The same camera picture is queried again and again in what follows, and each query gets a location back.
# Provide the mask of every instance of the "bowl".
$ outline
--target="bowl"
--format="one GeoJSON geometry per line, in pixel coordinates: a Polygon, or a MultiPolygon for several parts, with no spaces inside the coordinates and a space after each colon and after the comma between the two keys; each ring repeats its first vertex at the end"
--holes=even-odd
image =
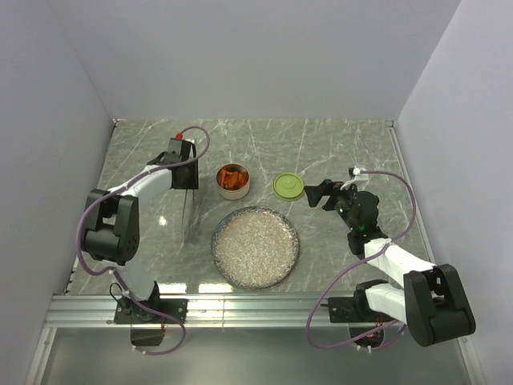
{"type": "Polygon", "coordinates": [[[249,175],[249,171],[246,167],[237,164],[237,163],[231,163],[226,164],[225,166],[221,167],[219,171],[217,171],[216,174],[216,185],[217,185],[217,191],[224,199],[229,199],[231,201],[235,201],[237,199],[240,199],[242,197],[245,197],[246,194],[249,192],[249,184],[251,182],[251,176],[249,175]],[[247,172],[248,173],[248,181],[244,186],[239,188],[238,190],[227,190],[226,188],[222,188],[220,185],[221,182],[221,171],[226,170],[228,172],[247,172]]]}

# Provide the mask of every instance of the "silver round plate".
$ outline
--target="silver round plate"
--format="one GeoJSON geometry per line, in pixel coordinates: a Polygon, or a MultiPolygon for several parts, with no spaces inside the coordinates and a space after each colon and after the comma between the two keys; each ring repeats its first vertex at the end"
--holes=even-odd
{"type": "Polygon", "coordinates": [[[217,269],[234,286],[264,289],[290,274],[299,258],[299,239],[280,213],[244,207],[217,225],[212,256],[217,269]]]}

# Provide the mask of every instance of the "marble tabletop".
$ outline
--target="marble tabletop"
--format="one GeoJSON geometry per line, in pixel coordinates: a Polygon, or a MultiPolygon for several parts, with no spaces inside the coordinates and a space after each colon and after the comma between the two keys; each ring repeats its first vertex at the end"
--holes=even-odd
{"type": "MultiPolygon", "coordinates": [[[[369,170],[401,173],[390,129],[384,120],[120,120],[105,159],[100,188],[123,183],[164,151],[178,131],[201,125],[212,142],[200,160],[200,189],[170,190],[154,199],[140,213],[140,247],[136,254],[160,285],[162,293],[240,293],[230,286],[212,261],[211,240],[217,224],[245,206],[264,206],[284,214],[296,228],[301,254],[292,273],[282,282],[258,293],[317,292],[357,258],[349,251],[347,229],[335,213],[320,205],[311,209],[306,196],[282,201],[273,193],[273,179],[295,172],[305,185],[323,179],[347,180],[355,164],[369,170]],[[251,188],[239,201],[227,201],[216,191],[216,172],[227,163],[243,164],[251,175],[251,188]]],[[[187,132],[198,148],[204,146],[199,131],[187,132]]],[[[411,215],[411,204],[402,184],[387,176],[371,176],[366,190],[379,196],[379,224],[390,236],[400,233],[411,215]]],[[[398,244],[427,259],[419,228],[398,244]]],[[[99,263],[87,256],[91,267],[99,263]]],[[[379,270],[363,265],[349,272],[335,290],[353,290],[360,282],[384,278],[379,270]]],[[[80,267],[70,294],[106,294],[111,276],[88,276],[80,267]]]]}

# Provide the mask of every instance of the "white wall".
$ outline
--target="white wall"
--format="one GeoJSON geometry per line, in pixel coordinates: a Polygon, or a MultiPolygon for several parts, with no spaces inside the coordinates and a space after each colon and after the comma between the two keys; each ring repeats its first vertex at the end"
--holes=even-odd
{"type": "Polygon", "coordinates": [[[488,383],[511,383],[513,3],[463,0],[398,120],[437,262],[460,272],[488,383]]]}
{"type": "Polygon", "coordinates": [[[116,118],[397,118],[459,0],[49,0],[116,118]]]}
{"type": "Polygon", "coordinates": [[[111,132],[44,0],[0,2],[0,379],[26,378],[111,132]]]}

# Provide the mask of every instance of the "green lid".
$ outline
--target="green lid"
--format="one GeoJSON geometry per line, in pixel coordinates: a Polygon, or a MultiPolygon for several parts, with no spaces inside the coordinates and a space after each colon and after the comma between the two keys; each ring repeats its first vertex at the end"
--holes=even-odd
{"type": "Polygon", "coordinates": [[[273,182],[274,193],[284,201],[299,199],[304,187],[303,180],[291,172],[278,175],[273,182]]]}

